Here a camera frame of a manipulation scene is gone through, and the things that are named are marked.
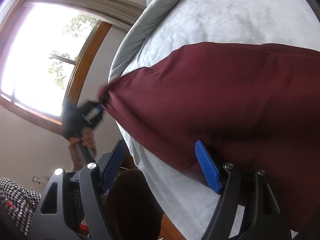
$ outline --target tree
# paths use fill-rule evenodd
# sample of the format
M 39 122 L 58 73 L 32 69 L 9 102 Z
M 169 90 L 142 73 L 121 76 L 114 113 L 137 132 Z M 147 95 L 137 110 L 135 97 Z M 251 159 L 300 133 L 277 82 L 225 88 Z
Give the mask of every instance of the tree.
M 52 54 L 70 59 L 70 55 L 68 53 L 59 53 L 55 49 L 52 51 Z M 61 90 L 65 89 L 64 79 L 66 76 L 63 75 L 63 61 L 53 58 L 53 62 L 51 63 L 48 72 L 51 75 L 55 75 L 54 82 L 55 84 L 61 88 Z
M 87 16 L 85 14 L 79 14 L 70 19 L 63 28 L 63 33 L 70 33 L 73 37 L 85 36 L 87 38 L 92 30 L 92 28 L 98 22 L 97 19 Z

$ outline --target metal screw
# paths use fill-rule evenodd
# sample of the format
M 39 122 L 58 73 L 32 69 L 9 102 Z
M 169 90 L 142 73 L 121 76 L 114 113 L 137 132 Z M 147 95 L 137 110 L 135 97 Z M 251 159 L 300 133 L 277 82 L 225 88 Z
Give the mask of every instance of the metal screw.
M 63 169 L 62 168 L 58 168 L 54 171 L 54 174 L 56 174 L 57 176 L 61 175 L 63 173 Z
M 227 170 L 232 170 L 233 167 L 234 167 L 234 165 L 233 165 L 232 163 L 226 163 L 226 164 L 224 165 L 224 167 L 225 167 Z
M 260 175 L 260 176 L 264 176 L 265 174 L 266 174 L 266 171 L 265 170 L 258 170 L 258 174 Z
M 89 163 L 89 164 L 87 165 L 87 168 L 88 168 L 89 170 L 93 170 L 95 167 L 97 167 L 97 164 L 96 164 L 96 163 Z

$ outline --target black and white checkered cloth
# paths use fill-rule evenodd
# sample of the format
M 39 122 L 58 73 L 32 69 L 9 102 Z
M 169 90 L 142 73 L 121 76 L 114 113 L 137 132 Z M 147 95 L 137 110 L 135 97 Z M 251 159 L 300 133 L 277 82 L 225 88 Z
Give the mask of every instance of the black and white checkered cloth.
M 13 223 L 28 237 L 36 207 L 42 194 L 30 191 L 11 179 L 0 179 L 0 201 Z M 84 218 L 81 195 L 75 191 L 75 204 L 79 223 Z

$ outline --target bright sunlight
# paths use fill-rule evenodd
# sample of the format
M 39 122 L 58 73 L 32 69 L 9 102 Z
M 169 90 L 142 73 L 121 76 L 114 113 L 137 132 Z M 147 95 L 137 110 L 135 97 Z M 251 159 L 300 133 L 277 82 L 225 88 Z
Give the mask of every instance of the bright sunlight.
M 10 49 L 1 81 L 3 93 L 40 112 L 61 115 L 74 65 L 49 58 L 49 53 L 76 60 L 96 21 L 90 18 L 91 23 L 70 27 L 79 15 L 49 4 L 31 10 Z

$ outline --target maroon fabric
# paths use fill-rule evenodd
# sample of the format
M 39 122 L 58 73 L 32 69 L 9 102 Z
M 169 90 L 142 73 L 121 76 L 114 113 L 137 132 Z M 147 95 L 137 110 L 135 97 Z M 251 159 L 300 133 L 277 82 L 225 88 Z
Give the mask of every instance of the maroon fabric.
M 186 45 L 106 86 L 107 111 L 146 149 L 203 181 L 198 139 L 264 169 L 291 228 L 320 202 L 320 52 L 279 44 Z

